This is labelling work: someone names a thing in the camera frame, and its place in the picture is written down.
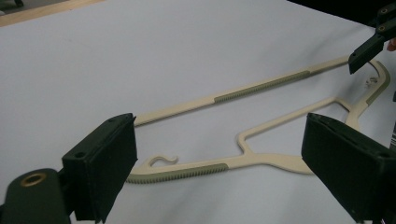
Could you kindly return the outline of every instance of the black clamp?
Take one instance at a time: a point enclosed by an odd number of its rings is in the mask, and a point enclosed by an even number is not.
[[[396,37],[396,2],[378,10],[375,34],[349,56],[349,73],[355,73],[372,60],[393,37]]]
[[[357,223],[396,224],[392,146],[384,147],[337,119],[309,113],[302,156]]]
[[[0,223],[105,223],[137,161],[133,114],[103,122],[63,157],[64,168],[34,170],[14,179],[0,205]]]

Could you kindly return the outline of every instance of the clothes hanger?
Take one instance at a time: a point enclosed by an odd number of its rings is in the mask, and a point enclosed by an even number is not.
[[[136,117],[134,122],[135,127],[154,122],[160,119],[165,119],[174,115],[178,115],[187,111],[202,108],[204,106],[214,105],[217,103],[226,102],[237,97],[252,94],[257,91],[264,91],[280,85],[291,83],[292,81],[300,80],[307,77],[312,77],[321,72],[324,72],[335,67],[347,64],[348,57],[341,57],[326,63],[320,63],[309,66],[305,69],[298,70],[293,73],[288,73],[279,77],[272,77],[261,82],[252,83],[240,88],[229,91],[224,91],[218,94],[209,95],[194,101],[190,101],[180,105],[174,105],[143,114]],[[281,124],[287,123],[293,119],[297,119],[309,112],[318,110],[324,106],[331,104],[338,104],[343,107],[348,115],[346,117],[346,125],[359,130],[359,116],[364,110],[375,100],[375,98],[388,86],[390,82],[389,73],[387,69],[378,61],[371,60],[369,64],[377,72],[377,77],[371,77],[368,82],[373,85],[359,101],[351,105],[347,101],[337,97],[330,97],[321,100],[312,105],[308,105],[299,110],[291,112],[285,116],[270,120],[261,125],[248,129],[238,134],[237,143],[242,150],[242,155],[214,159],[210,161],[197,161],[189,163],[177,164],[178,157],[168,158],[164,155],[156,155],[147,159],[139,167],[134,167],[129,174],[126,182],[133,184],[148,184],[156,183],[173,179],[186,178],[196,175],[207,175],[217,172],[227,171],[240,167],[247,167],[257,164],[268,164],[277,168],[287,170],[294,173],[312,175],[313,173],[302,160],[301,156],[291,156],[276,153],[255,153],[247,143],[247,139],[253,135],[266,132]],[[167,161],[171,163],[165,166],[153,166],[156,161]]]

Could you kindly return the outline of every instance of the white table surface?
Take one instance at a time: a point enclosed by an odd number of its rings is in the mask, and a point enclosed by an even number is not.
[[[0,201],[7,185],[61,157],[103,121],[143,114],[349,55],[374,30],[279,0],[107,0],[0,28]],[[392,77],[396,53],[376,57]],[[139,161],[240,154],[238,133],[329,96],[353,102],[373,75],[347,66],[136,128]],[[394,78],[361,132],[388,147]],[[344,119],[330,106],[317,113]],[[305,117],[248,140],[300,155]],[[125,184],[106,223],[354,223],[314,175],[258,165],[152,185]]]

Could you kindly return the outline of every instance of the wooden surface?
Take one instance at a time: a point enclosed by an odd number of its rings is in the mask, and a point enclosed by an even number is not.
[[[85,7],[90,4],[103,2],[104,0],[70,0],[58,4],[53,4],[45,7],[38,7],[28,9],[22,12],[16,12],[0,17],[0,27],[15,24],[21,21],[29,21],[43,16],[48,16],[54,13],[71,10],[78,7]]]

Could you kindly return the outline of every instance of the screw hole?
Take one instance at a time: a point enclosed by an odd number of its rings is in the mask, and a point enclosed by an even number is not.
[[[21,181],[21,185],[26,188],[32,187],[42,182],[46,177],[47,175],[44,173],[28,175]]]

